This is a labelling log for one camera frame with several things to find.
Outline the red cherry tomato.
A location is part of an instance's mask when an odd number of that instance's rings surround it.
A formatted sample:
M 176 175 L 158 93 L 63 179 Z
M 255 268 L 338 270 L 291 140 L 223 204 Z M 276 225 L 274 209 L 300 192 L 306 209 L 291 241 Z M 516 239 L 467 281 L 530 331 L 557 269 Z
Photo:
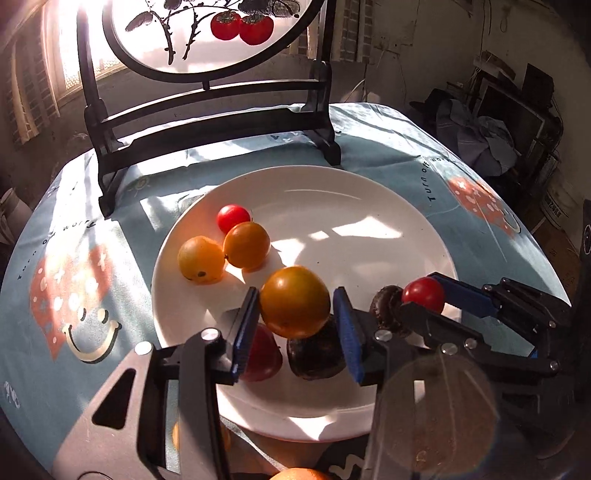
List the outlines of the red cherry tomato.
M 446 303 L 442 285 L 432 277 L 422 277 L 408 283 L 402 294 L 403 303 L 416 303 L 424 308 L 441 314 Z

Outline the orange round citrus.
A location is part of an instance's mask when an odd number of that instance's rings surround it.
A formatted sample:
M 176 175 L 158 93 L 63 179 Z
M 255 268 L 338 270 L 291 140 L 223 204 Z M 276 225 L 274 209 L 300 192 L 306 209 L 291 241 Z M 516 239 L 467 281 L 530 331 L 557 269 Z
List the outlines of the orange round citrus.
M 259 293 L 266 327 L 286 339 L 304 339 L 322 329 L 331 313 L 331 297 L 322 279 L 303 266 L 284 267 Z

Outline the white oval plate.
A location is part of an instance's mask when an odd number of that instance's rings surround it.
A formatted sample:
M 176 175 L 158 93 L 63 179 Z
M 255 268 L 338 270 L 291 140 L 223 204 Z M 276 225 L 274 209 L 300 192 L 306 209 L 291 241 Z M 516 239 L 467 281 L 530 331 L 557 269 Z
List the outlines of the white oval plate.
M 228 242 L 221 278 L 188 280 L 177 256 L 195 236 L 221 241 L 215 218 L 235 203 L 253 225 Z M 313 334 L 328 318 L 332 292 L 344 287 L 366 310 L 384 286 L 405 286 L 433 272 L 454 276 L 443 240 L 403 197 L 365 177 L 319 166 L 273 167 L 239 176 L 209 191 L 176 221 L 158 254 L 151 284 L 160 343 L 174 346 L 209 327 L 228 332 L 230 314 L 249 288 L 273 331 L 270 349 Z M 270 379 L 217 390 L 221 415 L 276 439 L 328 442 L 370 430 L 376 391 L 348 373 L 306 380 L 283 365 Z

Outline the right checked curtain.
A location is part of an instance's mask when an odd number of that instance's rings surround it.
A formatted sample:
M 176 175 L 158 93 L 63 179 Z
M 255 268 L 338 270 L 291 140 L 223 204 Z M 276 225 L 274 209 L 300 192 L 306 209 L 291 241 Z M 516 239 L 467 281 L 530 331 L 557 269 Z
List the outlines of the right checked curtain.
M 332 59 L 368 64 L 372 52 L 373 29 L 373 0 L 338 0 L 332 38 Z

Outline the left checked curtain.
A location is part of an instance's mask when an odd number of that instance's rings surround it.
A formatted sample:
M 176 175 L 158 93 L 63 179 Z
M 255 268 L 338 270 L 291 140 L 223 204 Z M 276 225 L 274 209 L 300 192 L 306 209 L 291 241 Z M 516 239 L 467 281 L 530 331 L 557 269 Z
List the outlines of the left checked curtain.
M 11 139 L 17 147 L 60 116 L 50 78 L 44 20 L 38 9 L 7 46 L 3 95 Z

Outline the dark brown passion fruit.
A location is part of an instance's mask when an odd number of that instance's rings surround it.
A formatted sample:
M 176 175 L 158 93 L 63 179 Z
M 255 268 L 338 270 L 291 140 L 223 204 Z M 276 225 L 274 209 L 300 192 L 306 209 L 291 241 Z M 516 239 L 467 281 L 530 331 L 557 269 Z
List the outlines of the dark brown passion fruit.
M 404 290 L 397 285 L 387 285 L 379 290 L 370 304 L 370 313 L 377 320 L 380 329 L 389 330 L 394 335 L 406 338 L 411 334 L 397 318 L 402 305 Z

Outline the small yellow kumquat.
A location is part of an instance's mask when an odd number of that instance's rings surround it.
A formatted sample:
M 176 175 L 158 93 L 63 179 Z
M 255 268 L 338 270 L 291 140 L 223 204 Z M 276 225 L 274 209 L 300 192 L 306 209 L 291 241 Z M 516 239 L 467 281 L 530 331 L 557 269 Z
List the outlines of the small yellow kumquat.
M 256 270 L 269 255 L 270 236 L 259 223 L 242 222 L 225 235 L 222 250 L 233 267 Z

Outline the black framed round painted screen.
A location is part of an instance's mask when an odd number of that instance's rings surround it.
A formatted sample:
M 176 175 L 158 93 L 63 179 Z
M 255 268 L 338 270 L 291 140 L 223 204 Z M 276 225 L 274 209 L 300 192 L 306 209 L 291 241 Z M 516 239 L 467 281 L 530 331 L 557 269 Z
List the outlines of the black framed round painted screen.
M 149 80 L 195 87 L 192 91 L 109 114 L 94 72 L 88 13 L 80 8 L 76 17 L 76 42 L 86 103 L 84 121 L 98 162 L 97 181 L 101 191 L 98 205 L 102 215 L 113 214 L 119 187 L 131 166 L 217 142 L 297 131 L 315 144 L 329 165 L 338 166 L 341 148 L 335 141 L 335 129 L 329 118 L 336 9 L 334 1 L 166 1 L 163 9 L 157 11 L 152 2 L 146 2 L 125 29 L 131 32 L 156 23 L 165 39 L 164 51 L 169 63 L 177 57 L 187 59 L 197 49 L 204 29 L 211 31 L 218 44 L 252 48 L 251 54 L 233 58 L 221 66 L 197 65 L 187 72 L 174 72 L 150 66 L 126 48 L 115 27 L 113 4 L 106 2 L 101 14 L 103 35 L 109 49 L 125 67 Z M 318 28 L 318 44 L 308 78 L 228 83 L 229 77 L 252 70 L 280 54 L 311 26 Z M 178 107 L 276 92 L 304 92 L 307 100 L 295 110 L 271 106 L 185 120 L 170 127 L 160 126 L 130 142 L 124 142 L 114 132 L 117 127 Z

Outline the pile of dark clothes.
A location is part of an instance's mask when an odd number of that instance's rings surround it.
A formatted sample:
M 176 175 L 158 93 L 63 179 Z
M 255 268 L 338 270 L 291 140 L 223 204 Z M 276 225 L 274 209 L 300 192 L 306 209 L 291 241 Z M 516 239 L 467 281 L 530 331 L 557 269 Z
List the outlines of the pile of dark clothes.
M 426 100 L 411 101 L 414 119 L 481 177 L 499 177 L 520 156 L 502 120 L 476 117 L 459 99 L 434 89 Z

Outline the white ceramic jug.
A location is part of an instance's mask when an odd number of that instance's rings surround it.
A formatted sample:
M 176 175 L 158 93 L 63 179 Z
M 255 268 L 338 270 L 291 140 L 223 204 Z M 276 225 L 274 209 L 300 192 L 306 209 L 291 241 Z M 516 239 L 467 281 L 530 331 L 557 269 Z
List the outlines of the white ceramic jug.
M 1 197 L 1 243 L 14 245 L 31 215 L 31 208 L 20 199 L 13 188 L 9 188 Z

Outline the light blue printed tablecloth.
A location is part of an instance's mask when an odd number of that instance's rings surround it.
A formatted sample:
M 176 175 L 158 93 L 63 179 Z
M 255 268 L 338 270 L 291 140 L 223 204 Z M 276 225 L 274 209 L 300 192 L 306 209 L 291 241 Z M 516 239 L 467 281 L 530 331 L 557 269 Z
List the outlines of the light blue printed tablecloth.
M 98 205 L 94 152 L 70 161 L 34 209 L 1 288 L 1 407 L 45 468 L 127 356 L 185 342 L 284 267 L 303 266 L 366 310 L 384 286 L 441 272 L 474 286 L 511 278 L 566 293 L 521 220 L 451 150 L 398 111 L 329 109 L 342 160 L 301 133 L 181 150 L 130 167 L 114 212 Z M 270 236 L 263 265 L 198 285 L 177 253 L 221 242 L 238 204 Z

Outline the dark red plum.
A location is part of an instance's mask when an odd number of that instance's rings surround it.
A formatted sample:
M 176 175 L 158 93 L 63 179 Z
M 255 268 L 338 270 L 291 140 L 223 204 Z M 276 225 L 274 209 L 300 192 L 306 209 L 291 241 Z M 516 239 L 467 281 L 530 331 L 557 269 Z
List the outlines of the dark red plum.
M 240 378 L 245 382 L 260 382 L 270 379 L 283 366 L 283 354 L 276 344 L 273 332 L 258 323 L 252 339 L 249 361 Z

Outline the orange tangerine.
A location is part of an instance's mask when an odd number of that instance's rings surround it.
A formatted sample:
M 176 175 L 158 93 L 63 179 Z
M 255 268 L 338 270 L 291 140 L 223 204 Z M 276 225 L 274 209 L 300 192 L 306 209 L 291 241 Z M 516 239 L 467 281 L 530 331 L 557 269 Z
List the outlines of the orange tangerine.
M 271 476 L 270 480 L 332 480 L 332 477 L 310 468 L 287 468 Z

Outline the yellow orange fruit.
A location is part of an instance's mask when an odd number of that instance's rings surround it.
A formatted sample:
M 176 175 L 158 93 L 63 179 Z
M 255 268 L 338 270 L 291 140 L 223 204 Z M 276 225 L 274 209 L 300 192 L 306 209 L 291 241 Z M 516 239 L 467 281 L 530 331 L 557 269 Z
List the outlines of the yellow orange fruit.
M 185 279 L 205 285 L 221 280 L 225 258 L 221 246 L 211 238 L 194 236 L 179 248 L 177 265 Z

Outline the small red tomato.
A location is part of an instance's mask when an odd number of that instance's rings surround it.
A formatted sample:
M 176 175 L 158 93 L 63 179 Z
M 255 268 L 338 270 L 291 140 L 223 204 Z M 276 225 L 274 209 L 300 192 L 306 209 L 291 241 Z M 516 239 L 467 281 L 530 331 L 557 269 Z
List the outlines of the small red tomato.
M 245 207 L 238 204 L 227 204 L 221 207 L 216 215 L 216 224 L 223 234 L 228 234 L 238 224 L 252 221 L 252 216 Z

